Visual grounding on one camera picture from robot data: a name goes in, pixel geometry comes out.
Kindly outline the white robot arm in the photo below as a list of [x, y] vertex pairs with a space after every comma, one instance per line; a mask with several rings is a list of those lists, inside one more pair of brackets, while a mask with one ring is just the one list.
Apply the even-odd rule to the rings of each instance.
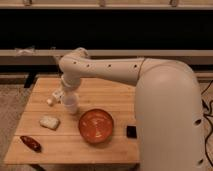
[[77, 48], [59, 60], [63, 90], [83, 78], [135, 87], [139, 171], [205, 171], [203, 107], [194, 71], [177, 60], [91, 59]]

